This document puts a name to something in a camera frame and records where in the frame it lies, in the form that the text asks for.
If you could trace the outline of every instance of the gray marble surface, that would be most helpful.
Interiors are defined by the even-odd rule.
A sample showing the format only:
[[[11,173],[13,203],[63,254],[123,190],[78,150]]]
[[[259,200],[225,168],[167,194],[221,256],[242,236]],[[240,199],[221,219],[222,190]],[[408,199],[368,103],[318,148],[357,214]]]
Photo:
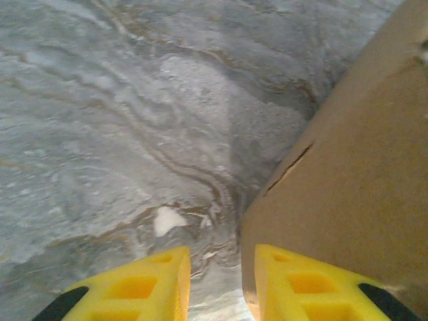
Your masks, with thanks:
[[[0,319],[191,247],[247,320],[245,207],[400,0],[0,0]]]

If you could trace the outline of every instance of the brown cardboard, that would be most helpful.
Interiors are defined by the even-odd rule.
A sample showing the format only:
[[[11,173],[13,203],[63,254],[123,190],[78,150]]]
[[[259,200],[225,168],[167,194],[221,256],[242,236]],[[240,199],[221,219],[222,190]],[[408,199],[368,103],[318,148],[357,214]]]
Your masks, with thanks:
[[[254,246],[268,243],[376,278],[428,319],[427,39],[428,1],[404,2],[247,210],[250,307]]]

